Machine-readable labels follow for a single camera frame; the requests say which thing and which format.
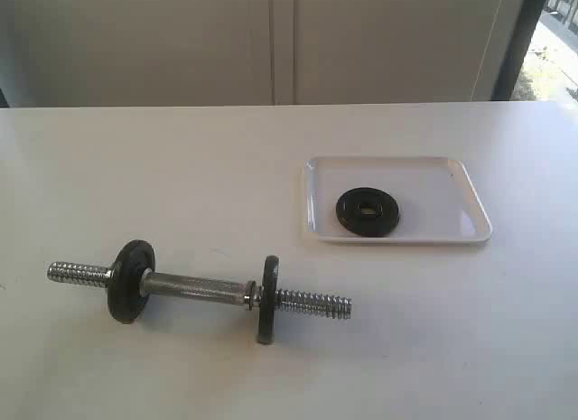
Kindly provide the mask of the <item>white rectangular tray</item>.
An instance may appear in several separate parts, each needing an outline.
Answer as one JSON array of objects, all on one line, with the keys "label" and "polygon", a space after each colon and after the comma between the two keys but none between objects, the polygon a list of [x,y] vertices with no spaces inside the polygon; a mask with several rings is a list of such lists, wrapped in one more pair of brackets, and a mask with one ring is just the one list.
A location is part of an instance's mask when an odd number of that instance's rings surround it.
[{"label": "white rectangular tray", "polygon": [[[382,238],[363,238],[338,221],[338,198],[369,187],[394,198],[400,220]],[[464,165],[433,156],[319,156],[303,168],[305,230],[324,242],[396,245],[481,244],[489,217]]]}]

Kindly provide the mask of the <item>black weight plate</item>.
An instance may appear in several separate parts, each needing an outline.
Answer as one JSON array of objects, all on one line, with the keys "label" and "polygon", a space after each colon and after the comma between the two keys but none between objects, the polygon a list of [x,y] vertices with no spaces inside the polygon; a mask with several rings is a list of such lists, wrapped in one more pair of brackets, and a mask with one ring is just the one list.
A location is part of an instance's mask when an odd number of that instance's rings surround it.
[{"label": "black weight plate", "polygon": [[261,284],[256,336],[257,342],[264,345],[272,344],[274,341],[278,268],[279,258],[277,256],[267,256]]},{"label": "black weight plate", "polygon": [[335,207],[338,222],[363,238],[383,238],[400,221],[400,208],[387,192],[359,187],[344,192]]},{"label": "black weight plate", "polygon": [[136,320],[148,302],[140,283],[147,270],[155,270],[153,247],[135,239],[123,246],[112,265],[112,276],[107,284],[107,307],[118,322],[130,324]]}]

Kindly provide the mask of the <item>dark window frame post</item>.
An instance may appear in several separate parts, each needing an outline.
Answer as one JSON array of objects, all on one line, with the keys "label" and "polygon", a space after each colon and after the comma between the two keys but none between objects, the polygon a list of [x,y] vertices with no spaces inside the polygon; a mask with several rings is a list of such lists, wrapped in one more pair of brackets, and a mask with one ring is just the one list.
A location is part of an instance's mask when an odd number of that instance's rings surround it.
[{"label": "dark window frame post", "polygon": [[510,101],[545,2],[546,0],[522,0],[491,93],[491,101]]}]

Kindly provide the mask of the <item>chrome threaded dumbbell bar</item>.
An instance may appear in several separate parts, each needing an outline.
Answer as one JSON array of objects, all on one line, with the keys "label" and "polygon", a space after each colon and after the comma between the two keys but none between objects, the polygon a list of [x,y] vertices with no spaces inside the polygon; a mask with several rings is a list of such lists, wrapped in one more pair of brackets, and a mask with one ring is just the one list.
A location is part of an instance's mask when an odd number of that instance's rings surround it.
[{"label": "chrome threaded dumbbell bar", "polygon": [[[112,266],[88,266],[70,262],[54,262],[47,270],[49,280],[70,285],[87,285],[107,290]],[[259,309],[261,283],[245,283],[202,277],[171,275],[147,270],[141,280],[142,294],[185,298],[193,301],[223,303]],[[276,287],[275,311],[348,320],[352,313],[349,298]]]}]

